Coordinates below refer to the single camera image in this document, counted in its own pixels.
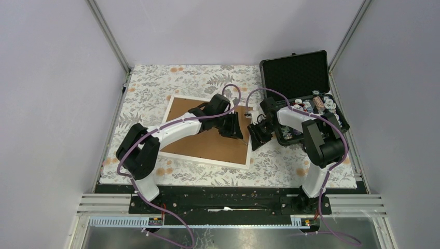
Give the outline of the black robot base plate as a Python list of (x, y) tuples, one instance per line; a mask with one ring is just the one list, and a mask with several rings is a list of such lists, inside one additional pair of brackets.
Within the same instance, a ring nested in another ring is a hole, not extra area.
[(187, 224), (258, 220), (280, 222), (291, 215), (315, 215), (315, 206), (299, 204), (298, 188), (159, 186), (159, 195), (146, 204), (131, 185), (97, 185), (83, 196), (84, 211), (112, 214), (159, 214), (155, 206), (171, 211)]

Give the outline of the white picture frame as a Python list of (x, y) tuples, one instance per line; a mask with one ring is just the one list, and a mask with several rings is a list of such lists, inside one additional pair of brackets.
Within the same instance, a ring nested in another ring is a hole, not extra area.
[(223, 137), (216, 128), (185, 137), (164, 147), (160, 156), (195, 163), (248, 170), (251, 161), (251, 140), (247, 130), (251, 120), (244, 115), (245, 104), (235, 109), (239, 114), (239, 126), (244, 140)]

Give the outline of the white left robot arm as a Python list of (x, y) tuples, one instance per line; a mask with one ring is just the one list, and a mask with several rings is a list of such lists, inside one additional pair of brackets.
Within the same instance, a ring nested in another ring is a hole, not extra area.
[(141, 207), (148, 213), (160, 209), (159, 188), (152, 172), (158, 153), (166, 146), (183, 138), (216, 128), (222, 137), (241, 140), (244, 138), (239, 127), (237, 103), (221, 94), (214, 95), (208, 102), (189, 109), (183, 115), (158, 126), (144, 127), (134, 124), (116, 151), (119, 160), (117, 173), (127, 176), (142, 198)]

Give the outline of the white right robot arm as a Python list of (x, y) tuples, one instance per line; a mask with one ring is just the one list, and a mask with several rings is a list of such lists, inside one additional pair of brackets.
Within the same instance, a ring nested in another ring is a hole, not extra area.
[(299, 210), (310, 214), (318, 207), (317, 198), (325, 192), (330, 171), (347, 157), (348, 144), (336, 117), (319, 116), (290, 105), (279, 107), (273, 98), (261, 102), (264, 118), (248, 125), (251, 147), (257, 150), (272, 139), (276, 126), (287, 126), (302, 133), (300, 142), (311, 162), (308, 175), (300, 187)]

